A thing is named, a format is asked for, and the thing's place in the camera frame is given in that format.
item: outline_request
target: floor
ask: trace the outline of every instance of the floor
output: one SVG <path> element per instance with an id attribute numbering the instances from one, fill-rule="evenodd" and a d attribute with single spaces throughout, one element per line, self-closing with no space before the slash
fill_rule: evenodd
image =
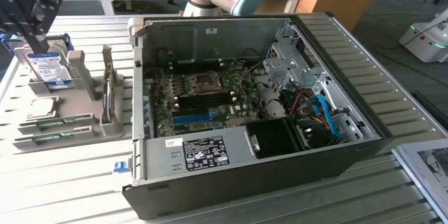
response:
<path id="1" fill-rule="evenodd" d="M 410 25 L 415 22 L 431 21 L 434 19 L 434 14 L 448 8 L 448 1 L 447 3 L 442 3 L 439 5 L 432 4 L 431 1 L 432 0 L 423 4 L 423 0 L 374 0 L 354 31 L 354 35 L 364 46 L 370 50 L 374 45 L 382 45 L 386 47 L 398 46 L 398 41 Z M 154 6 L 148 7 L 143 5 L 142 8 L 152 9 Z M 179 6 L 168 6 L 167 8 L 176 9 Z M 378 14 L 395 12 L 431 14 Z M 60 10 L 60 15 L 100 14 L 103 14 L 103 10 L 98 2 L 90 2 L 90 4 L 86 2 L 66 2 Z M 448 63 L 423 63 L 403 48 L 394 51 L 383 50 L 382 52 L 448 84 Z M 444 86 L 431 78 L 415 72 L 412 69 L 388 60 L 374 51 L 372 53 L 408 91 L 411 93 L 420 91 L 439 110 L 448 115 L 448 86 Z M 2 79 L 3 73 L 11 61 L 11 55 L 8 55 L 3 47 L 0 47 L 0 56 Z"/>

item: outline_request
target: table leg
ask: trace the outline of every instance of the table leg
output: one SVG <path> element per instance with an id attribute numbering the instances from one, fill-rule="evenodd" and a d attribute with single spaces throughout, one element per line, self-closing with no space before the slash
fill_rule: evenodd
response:
<path id="1" fill-rule="evenodd" d="M 284 13 L 295 13 L 296 12 L 296 7 L 298 7 L 299 0 L 288 0 Z"/>
<path id="2" fill-rule="evenodd" d="M 104 16 L 115 16 L 114 0 L 100 0 L 100 2 L 103 6 Z"/>

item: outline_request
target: warning label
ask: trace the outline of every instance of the warning label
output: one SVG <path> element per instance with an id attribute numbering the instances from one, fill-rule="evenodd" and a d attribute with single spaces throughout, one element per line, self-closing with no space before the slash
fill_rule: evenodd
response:
<path id="1" fill-rule="evenodd" d="M 60 65 L 62 57 L 59 53 L 28 54 L 28 58 L 44 82 L 52 85 L 63 85 L 72 80 L 67 68 Z"/>
<path id="2" fill-rule="evenodd" d="M 184 141 L 183 144 L 188 171 L 228 165 L 231 163 L 223 136 Z"/>

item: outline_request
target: white sticker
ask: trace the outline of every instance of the white sticker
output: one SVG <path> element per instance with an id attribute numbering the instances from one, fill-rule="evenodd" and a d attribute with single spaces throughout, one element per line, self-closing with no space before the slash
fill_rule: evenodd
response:
<path id="1" fill-rule="evenodd" d="M 218 28 L 207 28 L 206 34 L 218 34 Z"/>
<path id="2" fill-rule="evenodd" d="M 182 146 L 183 141 L 184 141 L 183 138 L 167 139 L 166 140 L 166 146 L 167 146 L 167 148 Z"/>
<path id="3" fill-rule="evenodd" d="M 44 82 L 51 85 L 63 85 L 71 82 L 71 74 L 67 68 L 60 65 L 59 53 L 28 54 L 28 58 Z"/>

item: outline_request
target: slatted metal surface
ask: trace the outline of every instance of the slatted metal surface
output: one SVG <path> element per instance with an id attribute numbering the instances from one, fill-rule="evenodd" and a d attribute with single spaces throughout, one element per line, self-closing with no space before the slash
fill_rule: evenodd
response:
<path id="1" fill-rule="evenodd" d="M 439 223 L 390 150 L 402 143 L 446 138 L 446 132 L 335 21 L 324 14 L 300 17 L 398 139 L 338 178 L 147 223 Z M 115 66 L 132 87 L 127 20 L 64 17 L 52 31 L 70 32 L 76 49 L 88 52 L 94 76 L 103 74 L 102 45 L 111 44 Z M 2 111 L 12 111 L 2 113 L 0 138 L 16 134 L 11 119 L 32 96 L 26 81 L 16 76 L 2 104 Z M 124 106 L 130 123 L 131 90 Z M 0 141 L 0 223 L 144 223 L 119 191 L 131 174 L 111 173 L 115 161 L 132 153 L 130 140 L 20 155 L 10 155 L 10 145 Z"/>

